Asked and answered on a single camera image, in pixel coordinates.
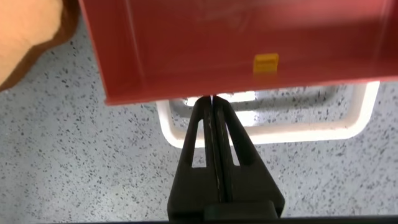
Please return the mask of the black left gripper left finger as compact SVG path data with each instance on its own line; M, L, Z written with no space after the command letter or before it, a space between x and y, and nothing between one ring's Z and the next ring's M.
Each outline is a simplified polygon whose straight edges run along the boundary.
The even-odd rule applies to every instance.
M192 166L198 124L203 121L205 167ZM211 98L203 96L195 103L185 135L172 189L167 203L171 222L201 222L205 208L224 200L223 172L216 137Z

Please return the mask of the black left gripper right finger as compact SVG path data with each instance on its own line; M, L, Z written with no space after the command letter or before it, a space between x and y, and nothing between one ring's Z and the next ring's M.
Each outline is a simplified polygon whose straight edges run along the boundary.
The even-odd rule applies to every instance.
M214 220L275 220L285 199L230 103L215 96L213 114L223 180Z

